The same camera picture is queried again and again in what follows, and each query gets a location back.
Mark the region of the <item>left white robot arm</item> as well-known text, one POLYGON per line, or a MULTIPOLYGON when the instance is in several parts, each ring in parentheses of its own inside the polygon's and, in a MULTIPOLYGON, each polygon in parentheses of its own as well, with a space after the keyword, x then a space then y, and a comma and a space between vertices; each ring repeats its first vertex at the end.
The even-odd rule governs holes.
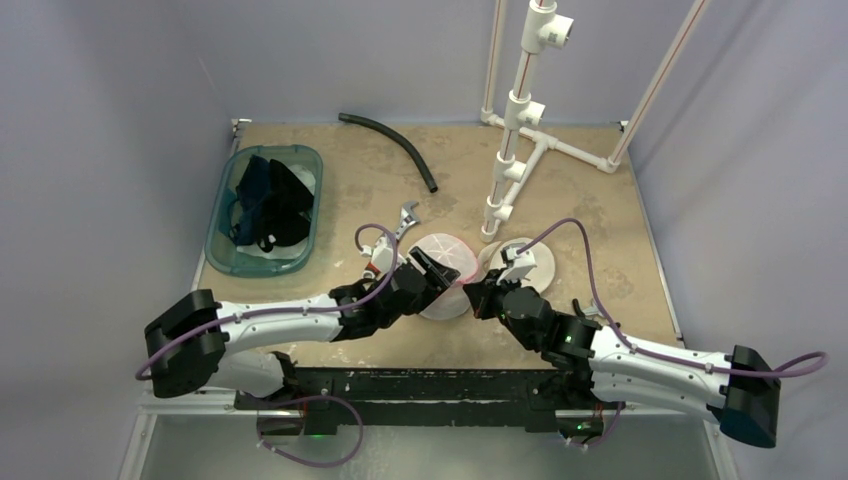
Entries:
POLYGON ((264 304, 218 301, 194 290, 144 329, 148 358, 137 372, 158 398, 230 388, 284 409, 297 399, 293 361, 259 348, 367 338, 417 315, 459 279, 458 270, 414 247, 381 280, 360 279, 311 298, 264 304))

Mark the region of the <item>teal plastic bin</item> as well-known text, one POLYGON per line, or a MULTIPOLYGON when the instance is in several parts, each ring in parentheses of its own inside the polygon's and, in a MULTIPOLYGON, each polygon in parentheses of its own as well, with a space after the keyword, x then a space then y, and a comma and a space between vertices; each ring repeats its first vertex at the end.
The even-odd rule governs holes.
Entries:
POLYGON ((240 278, 302 269, 317 238, 323 160, 305 145, 259 145, 226 163, 205 243, 208 263, 240 278))

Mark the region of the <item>black bra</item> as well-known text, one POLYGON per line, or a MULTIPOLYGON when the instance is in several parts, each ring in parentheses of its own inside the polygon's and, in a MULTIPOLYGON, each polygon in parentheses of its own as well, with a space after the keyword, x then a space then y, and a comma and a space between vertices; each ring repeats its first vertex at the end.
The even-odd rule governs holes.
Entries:
POLYGON ((256 244, 264 252, 291 246, 309 236, 315 194, 294 175, 289 165, 270 160, 272 193, 263 204, 256 244))

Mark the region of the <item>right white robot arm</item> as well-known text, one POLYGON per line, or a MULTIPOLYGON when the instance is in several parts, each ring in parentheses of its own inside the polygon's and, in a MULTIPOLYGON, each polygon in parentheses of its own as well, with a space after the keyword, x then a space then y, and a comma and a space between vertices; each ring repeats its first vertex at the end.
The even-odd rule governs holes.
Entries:
POLYGON ((639 403, 718 425, 758 448, 777 443, 781 382, 760 353, 689 350, 626 336, 611 325, 555 310, 531 287, 494 279, 464 286, 473 314, 496 319, 526 350, 556 369, 564 399, 584 407, 639 403))

